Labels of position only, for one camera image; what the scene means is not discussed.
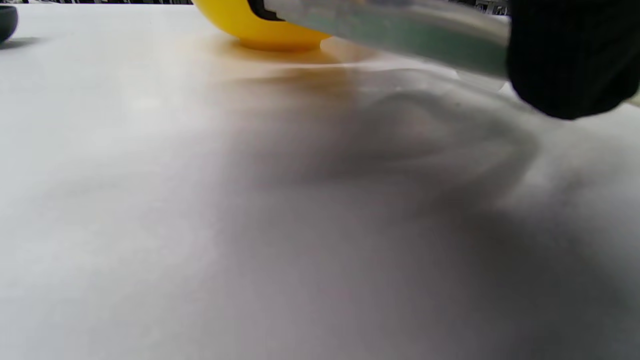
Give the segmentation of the person's left hand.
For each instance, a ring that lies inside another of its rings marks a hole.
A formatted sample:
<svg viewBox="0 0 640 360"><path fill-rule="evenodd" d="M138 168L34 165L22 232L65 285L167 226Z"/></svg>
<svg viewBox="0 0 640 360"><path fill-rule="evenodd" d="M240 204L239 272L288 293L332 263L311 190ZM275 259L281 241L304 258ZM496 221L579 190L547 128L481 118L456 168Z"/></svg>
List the person's left hand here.
<svg viewBox="0 0 640 360"><path fill-rule="evenodd" d="M512 0L506 71L533 108L562 120L608 112L639 89L637 0Z"/></svg>

